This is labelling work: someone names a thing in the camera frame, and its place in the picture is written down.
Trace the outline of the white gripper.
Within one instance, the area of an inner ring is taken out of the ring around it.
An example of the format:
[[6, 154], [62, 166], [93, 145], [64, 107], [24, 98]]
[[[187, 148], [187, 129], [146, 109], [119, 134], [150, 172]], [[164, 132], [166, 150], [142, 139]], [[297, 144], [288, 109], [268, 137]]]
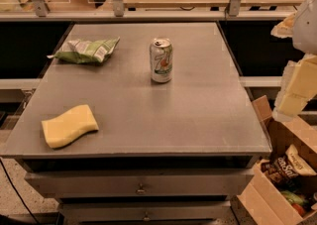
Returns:
[[296, 15], [279, 22], [270, 34], [281, 39], [292, 37], [293, 46], [306, 53], [299, 62], [287, 63], [275, 98], [272, 117], [287, 122], [317, 95], [317, 0], [304, 0]]

